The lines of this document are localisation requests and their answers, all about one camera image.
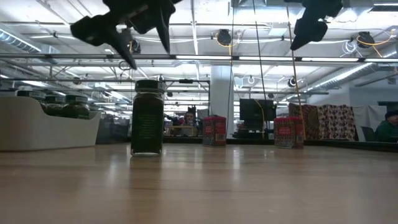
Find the table surface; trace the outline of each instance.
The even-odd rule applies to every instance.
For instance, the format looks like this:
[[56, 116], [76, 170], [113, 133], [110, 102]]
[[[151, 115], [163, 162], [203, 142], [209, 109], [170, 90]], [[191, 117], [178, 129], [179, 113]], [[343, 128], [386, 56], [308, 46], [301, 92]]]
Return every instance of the table surface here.
[[0, 153], [8, 223], [398, 223], [398, 154], [165, 144]]

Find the floral curtain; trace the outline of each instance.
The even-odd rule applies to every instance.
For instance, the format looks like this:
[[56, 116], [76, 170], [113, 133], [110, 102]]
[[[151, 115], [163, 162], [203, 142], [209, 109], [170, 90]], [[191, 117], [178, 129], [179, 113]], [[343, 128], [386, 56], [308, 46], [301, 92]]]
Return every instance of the floral curtain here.
[[352, 107], [323, 105], [318, 107], [319, 138], [354, 141], [356, 135]]
[[[305, 125], [305, 137], [307, 140], [319, 139], [319, 120], [318, 107], [312, 105], [302, 105]], [[289, 116], [301, 117], [300, 106], [293, 103], [289, 104]]]

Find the red box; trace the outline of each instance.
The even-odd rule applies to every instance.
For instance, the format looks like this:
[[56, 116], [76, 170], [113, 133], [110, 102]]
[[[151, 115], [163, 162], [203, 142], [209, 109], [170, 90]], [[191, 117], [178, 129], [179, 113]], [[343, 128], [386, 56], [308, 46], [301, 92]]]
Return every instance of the red box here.
[[303, 149], [303, 121], [301, 118], [274, 119], [275, 146], [289, 149]]
[[221, 116], [209, 116], [203, 119], [203, 145], [226, 145], [226, 118]]

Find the spice jar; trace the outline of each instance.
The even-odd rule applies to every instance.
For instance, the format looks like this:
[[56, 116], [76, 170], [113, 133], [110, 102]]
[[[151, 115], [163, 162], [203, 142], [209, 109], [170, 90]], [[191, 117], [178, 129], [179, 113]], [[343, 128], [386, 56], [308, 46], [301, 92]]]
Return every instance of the spice jar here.
[[160, 154], [163, 143], [165, 83], [136, 82], [131, 127], [131, 155]]
[[63, 96], [46, 96], [45, 103], [47, 109], [45, 113], [50, 116], [62, 116], [62, 108], [65, 104], [65, 97]]
[[30, 91], [30, 90], [17, 90], [16, 95], [26, 96], [35, 99], [40, 103], [40, 106], [42, 107], [43, 111], [46, 110], [46, 105], [44, 103], [45, 93], [39, 91]]
[[67, 104], [62, 108], [62, 115], [66, 118], [89, 119], [90, 108], [87, 105], [88, 98], [85, 96], [67, 95]]

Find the chair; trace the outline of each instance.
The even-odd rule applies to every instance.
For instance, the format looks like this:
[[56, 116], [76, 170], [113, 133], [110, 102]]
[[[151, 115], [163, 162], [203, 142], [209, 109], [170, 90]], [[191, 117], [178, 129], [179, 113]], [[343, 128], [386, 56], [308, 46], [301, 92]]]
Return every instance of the chair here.
[[362, 128], [362, 132], [363, 132], [363, 135], [365, 137], [365, 140], [367, 142], [375, 142], [375, 141], [377, 141], [376, 135], [374, 134], [374, 131], [373, 131], [372, 128], [369, 128], [369, 127], [361, 127], [361, 128]]

